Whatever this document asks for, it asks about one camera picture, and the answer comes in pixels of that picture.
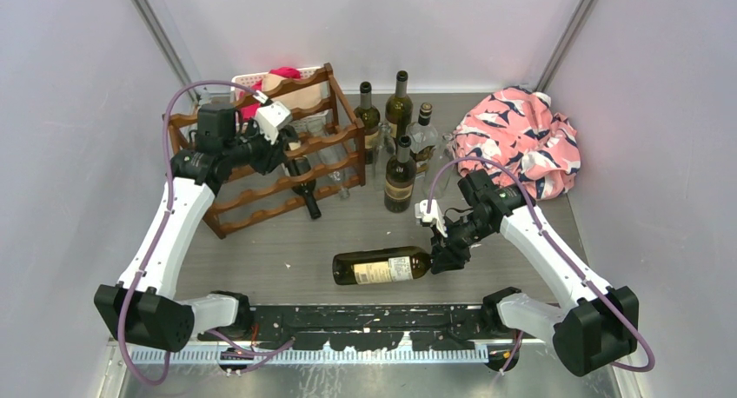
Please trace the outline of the dark bottle cream label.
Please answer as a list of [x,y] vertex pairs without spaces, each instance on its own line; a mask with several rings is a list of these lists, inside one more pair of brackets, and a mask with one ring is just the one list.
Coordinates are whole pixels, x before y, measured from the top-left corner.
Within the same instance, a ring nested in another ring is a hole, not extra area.
[[419,279],[432,267],[432,258],[416,246],[364,250],[335,255],[332,276],[337,285],[369,285]]

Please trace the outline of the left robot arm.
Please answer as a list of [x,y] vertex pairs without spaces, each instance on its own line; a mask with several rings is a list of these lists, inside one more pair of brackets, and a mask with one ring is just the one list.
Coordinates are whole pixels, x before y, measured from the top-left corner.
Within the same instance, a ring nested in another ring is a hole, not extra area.
[[240,111],[230,103],[204,104],[196,114],[190,149],[170,160],[171,176],[141,247],[114,285],[100,285],[97,311],[120,343],[178,352],[193,336],[221,329],[234,340],[254,326],[246,295],[214,291],[174,299],[183,260],[198,223],[234,169],[250,166],[267,175],[285,162],[292,114],[267,100],[237,128]]

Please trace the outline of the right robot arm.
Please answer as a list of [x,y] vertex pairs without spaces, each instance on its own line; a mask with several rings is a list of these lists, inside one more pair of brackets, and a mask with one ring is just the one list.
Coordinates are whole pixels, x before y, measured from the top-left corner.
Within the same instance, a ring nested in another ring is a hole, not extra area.
[[584,376],[637,349],[639,300],[628,287],[614,288],[555,233],[525,190],[499,187],[480,170],[459,182],[470,211],[453,221],[436,200],[415,205],[419,224],[430,227],[434,274],[463,269],[470,248],[499,234],[520,251],[557,301],[539,302],[515,287],[482,300],[485,331],[496,338],[511,330],[545,342],[573,375]]

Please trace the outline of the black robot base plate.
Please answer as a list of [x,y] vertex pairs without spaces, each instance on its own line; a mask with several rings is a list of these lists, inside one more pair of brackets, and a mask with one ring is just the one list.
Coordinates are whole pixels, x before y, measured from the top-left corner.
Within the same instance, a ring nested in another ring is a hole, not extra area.
[[267,349],[293,339],[294,350],[389,351],[408,337],[413,351],[463,350],[516,335],[486,322],[479,304],[257,305],[251,317],[231,339]]

